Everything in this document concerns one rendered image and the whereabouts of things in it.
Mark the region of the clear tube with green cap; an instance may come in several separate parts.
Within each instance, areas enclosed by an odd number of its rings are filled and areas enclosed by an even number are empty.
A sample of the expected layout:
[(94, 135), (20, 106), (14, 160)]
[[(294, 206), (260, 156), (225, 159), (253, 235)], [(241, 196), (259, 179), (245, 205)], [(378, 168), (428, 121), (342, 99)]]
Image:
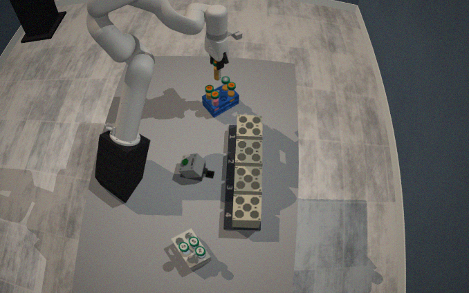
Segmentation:
[(205, 258), (205, 248), (202, 247), (202, 246), (198, 246), (196, 247), (195, 249), (195, 252), (196, 252), (196, 255), (199, 257), (199, 258)]
[(178, 248), (182, 251), (183, 254), (187, 255), (190, 253), (189, 245), (186, 242), (179, 243)]
[(192, 246), (192, 249), (196, 249), (196, 247), (200, 246), (198, 238), (194, 236), (189, 239), (189, 244)]

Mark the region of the beige bucket adapter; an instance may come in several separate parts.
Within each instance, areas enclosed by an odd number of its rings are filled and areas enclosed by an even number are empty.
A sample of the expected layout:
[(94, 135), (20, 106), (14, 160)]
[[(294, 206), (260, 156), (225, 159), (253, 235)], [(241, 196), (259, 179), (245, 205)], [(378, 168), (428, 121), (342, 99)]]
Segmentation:
[(262, 140), (262, 116), (237, 115), (236, 139)]
[(235, 166), (234, 174), (234, 194), (261, 195), (262, 167)]
[(261, 167), (262, 140), (236, 139), (235, 166)]
[(232, 227), (259, 228), (260, 222), (261, 195), (234, 194)]

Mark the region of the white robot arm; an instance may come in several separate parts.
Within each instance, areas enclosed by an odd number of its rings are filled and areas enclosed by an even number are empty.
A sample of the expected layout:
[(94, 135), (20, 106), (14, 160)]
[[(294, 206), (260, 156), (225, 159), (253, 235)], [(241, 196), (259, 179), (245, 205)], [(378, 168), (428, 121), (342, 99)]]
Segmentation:
[(155, 59), (133, 34), (124, 32), (122, 35), (110, 21), (108, 13), (127, 4), (154, 13), (168, 28), (186, 35), (200, 33), (204, 22), (206, 36), (212, 41), (220, 41), (230, 35), (238, 40), (242, 33), (228, 22), (227, 8), (222, 5), (191, 3), (183, 16), (171, 7), (169, 0), (88, 1), (86, 24), (90, 35), (115, 62), (128, 64), (116, 122), (105, 122), (104, 127), (110, 131), (110, 138), (115, 143), (134, 146), (140, 142), (137, 132)]

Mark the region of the blue tube rack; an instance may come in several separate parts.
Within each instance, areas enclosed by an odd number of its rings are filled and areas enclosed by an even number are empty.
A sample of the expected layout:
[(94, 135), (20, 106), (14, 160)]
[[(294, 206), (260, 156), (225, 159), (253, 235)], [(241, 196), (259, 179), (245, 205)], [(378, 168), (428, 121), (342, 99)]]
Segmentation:
[[(232, 108), (233, 106), (239, 103), (239, 94), (236, 91), (233, 97), (229, 97), (228, 91), (223, 91), (222, 86), (214, 89), (214, 91), (219, 91), (219, 105), (217, 106), (213, 106), (212, 100), (208, 100), (206, 98), (206, 95), (203, 96), (203, 105), (213, 116), (213, 118), (222, 114), (223, 112), (227, 111), (228, 109)], [(230, 102), (230, 100), (232, 99), (234, 99), (234, 101)], [(219, 109), (214, 111), (218, 107)]]

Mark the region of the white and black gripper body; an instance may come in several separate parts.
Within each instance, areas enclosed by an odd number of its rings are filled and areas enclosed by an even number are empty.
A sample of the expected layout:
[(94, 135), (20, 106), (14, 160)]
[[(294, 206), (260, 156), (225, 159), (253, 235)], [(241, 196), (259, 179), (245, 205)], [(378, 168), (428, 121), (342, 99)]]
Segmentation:
[(212, 41), (207, 38), (205, 34), (205, 42), (204, 42), (205, 51), (211, 55), (216, 61), (221, 61), (223, 59), (223, 53), (226, 52), (228, 57), (229, 55), (229, 48), (228, 48), (228, 39), (222, 39), (220, 41)]

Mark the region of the clear plastic tube rack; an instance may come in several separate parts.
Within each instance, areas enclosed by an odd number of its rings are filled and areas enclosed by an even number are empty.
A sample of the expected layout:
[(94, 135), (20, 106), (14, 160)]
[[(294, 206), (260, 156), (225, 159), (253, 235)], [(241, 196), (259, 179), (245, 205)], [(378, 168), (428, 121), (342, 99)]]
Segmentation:
[[(193, 235), (191, 235), (193, 234)], [(173, 238), (173, 243), (175, 244), (177, 250), (181, 253), (182, 257), (184, 258), (184, 260), (186, 261), (186, 263), (189, 265), (190, 269), (191, 270), (194, 270), (204, 264), (206, 264), (207, 262), (211, 261), (211, 257), (210, 255), (208, 254), (208, 252), (205, 250), (205, 258), (199, 258), (196, 253), (195, 253), (195, 249), (192, 249), (191, 245), (189, 244), (189, 238), (191, 238), (192, 236), (196, 236), (196, 234), (193, 232), (192, 229), (189, 229), (185, 232), (183, 232), (182, 234), (179, 234), (178, 236), (175, 236)], [(186, 238), (187, 237), (187, 238)], [(178, 248), (178, 245), (179, 243), (181, 242), (186, 242), (188, 245), (189, 245), (189, 249), (190, 249), (190, 253), (189, 254), (183, 254), (182, 251)]]

